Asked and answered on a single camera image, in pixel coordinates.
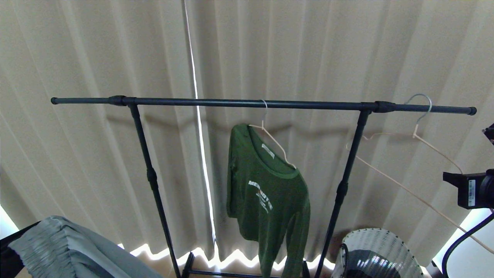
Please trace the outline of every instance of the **clothes hanger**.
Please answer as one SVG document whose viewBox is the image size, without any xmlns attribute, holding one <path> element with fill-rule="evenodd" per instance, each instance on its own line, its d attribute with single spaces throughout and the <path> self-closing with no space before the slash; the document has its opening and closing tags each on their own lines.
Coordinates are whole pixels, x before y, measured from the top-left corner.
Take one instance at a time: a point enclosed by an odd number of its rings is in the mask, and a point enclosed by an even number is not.
<svg viewBox="0 0 494 278">
<path fill-rule="evenodd" d="M 283 156 L 285 156 L 285 161 L 292 165 L 292 167 L 294 167 L 295 169 L 297 169 L 297 167 L 295 165 L 293 165 L 292 163 L 290 163 L 287 159 L 287 153 L 285 152 L 285 149 L 280 145 L 280 143 L 278 143 L 278 141 L 276 141 L 276 139 L 274 139 L 274 137 L 269 134 L 269 132 L 264 128 L 264 120 L 266 120 L 266 115 L 268 114 L 268 104 L 266 103 L 266 101 L 264 101 L 263 99 L 261 99 L 264 104 L 266 105 L 266 110 L 264 111 L 264 116 L 262 117 L 262 121 L 261 121 L 261 126 L 255 126 L 255 125 L 249 125 L 250 127 L 253 127 L 253 128 L 258 128 L 258 129 L 262 129 L 275 143 L 276 145 L 278 145 L 278 147 L 280 147 L 281 151 L 283 151 Z"/>
<path fill-rule="evenodd" d="M 443 152 L 441 152 L 440 150 L 438 150 L 436 147 L 434 147 L 433 145 L 431 145 L 429 142 L 427 142 L 426 140 L 424 140 L 423 138 L 421 138 L 419 135 L 417 135 L 417 130 L 418 130 L 418 123 L 420 122 L 420 120 L 425 117 L 432 109 L 432 100 L 430 99 L 429 96 L 427 96 L 426 94 L 423 94 L 423 93 L 417 93 L 417 94 L 414 94 L 409 100 L 407 100 L 404 104 L 408 104 L 414 97 L 418 96 L 418 95 L 421 95 L 421 96 L 424 96 L 427 98 L 427 100 L 429 100 L 429 110 L 427 112 L 425 112 L 422 116 L 420 116 L 418 119 L 417 119 L 417 123 L 415 124 L 415 130 L 413 131 L 413 134 L 401 134 L 401 133 L 374 133 L 372 134 L 369 138 L 365 137 L 365 136 L 362 136 L 365 140 L 371 140 L 374 136 L 376 135 L 390 135 L 390 136 L 412 136 L 412 138 L 414 139 L 418 139 L 419 141 L 421 141 L 422 143 L 426 144 L 428 147 L 430 147 L 431 149 L 435 150 L 436 152 L 438 152 L 440 155 L 442 155 L 443 157 L 445 157 L 446 159 L 448 159 L 451 163 L 453 163 L 457 168 L 458 170 L 460 171 L 460 173 L 463 174 L 463 171 L 462 169 L 458 166 L 458 164 L 456 164 L 451 158 L 449 158 L 447 155 L 445 155 Z M 347 150 L 349 150 L 348 148 L 348 142 L 347 144 L 345 145 L 345 148 Z M 389 175 L 385 174 L 384 172 L 380 171 L 379 169 L 377 169 L 376 167 L 372 166 L 370 163 L 368 163 L 367 161 L 363 160 L 362 158 L 360 158 L 358 155 L 355 156 L 357 159 L 359 159 L 360 161 L 362 161 L 364 164 L 366 164 L 367 166 L 369 166 L 370 168 L 372 168 L 373 170 L 375 170 L 376 172 L 380 173 L 381 175 L 385 176 L 386 178 L 390 179 L 392 182 L 396 183 L 397 185 L 399 185 L 401 188 L 403 188 L 406 192 L 410 193 L 411 195 L 413 195 L 415 198 L 417 198 L 419 201 L 421 201 L 423 204 L 425 204 L 426 206 L 428 206 L 429 208 L 431 208 L 433 211 L 435 211 L 436 213 L 438 213 L 440 216 L 442 216 L 444 219 L 446 219 L 447 221 L 449 221 L 451 224 L 453 224 L 455 227 L 457 227 L 458 229 L 462 230 L 463 232 L 467 232 L 465 229 L 463 229 L 462 227 L 460 227 L 457 223 L 455 223 L 451 218 L 449 218 L 448 216 L 446 216 L 444 213 L 440 212 L 439 210 L 437 210 L 436 208 L 434 208 L 431 204 L 429 204 L 426 200 L 424 200 L 423 198 L 419 197 L 418 195 L 416 195 L 415 193 L 413 193 L 410 189 L 406 188 L 403 184 L 399 183 L 397 180 L 395 180 L 394 178 L 390 177 Z M 482 243 L 480 240 L 478 240 L 476 237 L 474 237 L 473 235 L 470 235 L 470 238 L 472 238 L 474 241 L 476 241 L 479 245 L 481 245 L 484 249 L 486 249 L 487 251 L 489 251 L 490 253 L 494 254 L 494 250 L 492 250 L 490 247 L 486 246 L 484 243 Z"/>
</svg>

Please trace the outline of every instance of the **white sticker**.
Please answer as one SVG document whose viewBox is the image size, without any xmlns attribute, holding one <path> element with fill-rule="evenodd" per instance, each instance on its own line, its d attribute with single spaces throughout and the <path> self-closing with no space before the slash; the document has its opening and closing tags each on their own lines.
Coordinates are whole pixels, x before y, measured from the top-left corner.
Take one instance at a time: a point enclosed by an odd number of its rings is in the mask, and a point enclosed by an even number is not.
<svg viewBox="0 0 494 278">
<path fill-rule="evenodd" d="M 272 151 L 268 148 L 268 146 L 266 146 L 266 145 L 262 144 L 262 146 L 261 146 L 261 147 L 262 147 L 263 149 L 265 149 L 265 150 L 269 153 L 269 155 L 271 155 L 271 157 L 272 157 L 273 159 L 275 159 L 275 154 L 274 154 L 274 153 L 273 153 L 273 152 L 272 152 Z"/>
<path fill-rule="evenodd" d="M 475 206 L 475 180 L 468 181 L 468 206 Z"/>
</svg>

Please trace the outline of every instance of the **gray garment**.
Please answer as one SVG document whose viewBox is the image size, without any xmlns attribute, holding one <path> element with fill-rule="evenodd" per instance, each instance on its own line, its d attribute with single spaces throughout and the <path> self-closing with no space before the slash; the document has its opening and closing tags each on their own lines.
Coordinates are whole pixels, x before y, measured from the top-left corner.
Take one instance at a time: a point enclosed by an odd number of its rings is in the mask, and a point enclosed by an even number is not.
<svg viewBox="0 0 494 278">
<path fill-rule="evenodd" d="M 61 216 L 46 218 L 9 247 L 34 278 L 161 277 L 113 242 Z"/>
</svg>

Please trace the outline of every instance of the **metal hanger hook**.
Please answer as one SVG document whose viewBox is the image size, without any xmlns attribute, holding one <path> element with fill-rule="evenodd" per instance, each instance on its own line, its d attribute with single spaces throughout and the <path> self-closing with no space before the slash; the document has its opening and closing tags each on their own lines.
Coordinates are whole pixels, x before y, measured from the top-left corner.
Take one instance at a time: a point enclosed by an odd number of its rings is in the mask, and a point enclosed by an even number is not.
<svg viewBox="0 0 494 278">
<path fill-rule="evenodd" d="M 416 94 L 412 95 L 412 97 L 410 97 L 410 99 L 407 100 L 407 102 L 405 102 L 404 104 L 408 104 L 414 97 L 416 97 L 418 95 L 421 95 L 421 96 L 424 96 L 427 98 L 427 100 L 429 101 L 429 110 L 427 110 L 427 112 L 425 112 L 420 118 L 417 119 L 417 125 L 420 122 L 420 120 L 422 120 L 422 118 L 425 117 L 432 109 L 432 100 L 428 95 L 426 95 L 424 93 L 416 93 Z"/>
<path fill-rule="evenodd" d="M 266 110 L 264 111 L 264 116 L 262 117 L 261 121 L 262 129 L 264 129 L 264 121 L 266 120 L 266 115 L 268 114 L 268 104 L 263 99 L 261 99 L 261 101 L 264 102 L 264 105 L 266 105 Z"/>
</svg>

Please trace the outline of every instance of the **curtain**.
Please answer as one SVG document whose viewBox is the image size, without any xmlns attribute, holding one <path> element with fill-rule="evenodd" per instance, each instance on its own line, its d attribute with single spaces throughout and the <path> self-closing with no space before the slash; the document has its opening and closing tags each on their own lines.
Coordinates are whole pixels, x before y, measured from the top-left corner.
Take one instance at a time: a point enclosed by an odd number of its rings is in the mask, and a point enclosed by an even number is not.
<svg viewBox="0 0 494 278">
<path fill-rule="evenodd" d="M 19 228 L 61 215 L 126 250 L 167 247 L 129 110 L 54 106 L 53 96 L 403 103 L 425 93 L 436 105 L 478 108 L 427 115 L 419 134 L 464 172 L 483 172 L 494 165 L 481 134 L 494 118 L 493 11 L 490 1 L 0 2 L 1 205 Z M 260 124 L 264 111 L 140 106 L 177 257 L 200 247 L 212 258 L 211 216 L 220 259 L 257 254 L 226 216 L 226 174 L 231 128 Z M 375 113 L 365 134 L 411 133 L 419 116 Z M 267 129 L 309 187 L 309 261 L 322 250 L 357 117 L 268 109 Z M 456 169 L 416 140 L 380 136 L 358 155 L 457 223 L 468 213 L 442 182 Z M 333 256 L 347 232 L 379 227 L 428 265 L 455 230 L 359 161 L 349 183 Z M 278 262 L 285 255 L 282 246 Z"/>
</svg>

